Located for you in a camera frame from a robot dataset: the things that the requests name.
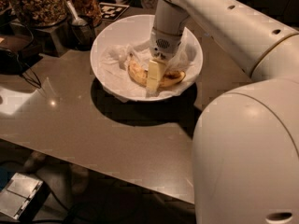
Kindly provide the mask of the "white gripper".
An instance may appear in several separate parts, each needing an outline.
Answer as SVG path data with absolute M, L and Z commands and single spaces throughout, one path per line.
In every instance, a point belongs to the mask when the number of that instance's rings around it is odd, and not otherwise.
M 178 51 L 189 14 L 181 7 L 158 0 L 150 32 L 149 51 L 154 59 L 169 61 Z M 147 90 L 157 91 L 166 70 L 166 64 L 149 61 Z

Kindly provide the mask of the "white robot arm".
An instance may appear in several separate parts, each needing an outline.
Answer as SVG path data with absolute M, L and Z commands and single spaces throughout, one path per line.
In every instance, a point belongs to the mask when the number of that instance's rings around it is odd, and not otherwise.
M 236 0 L 160 0 L 152 36 L 175 53 L 192 17 L 252 80 L 202 112 L 192 140 L 198 224 L 299 224 L 299 36 Z

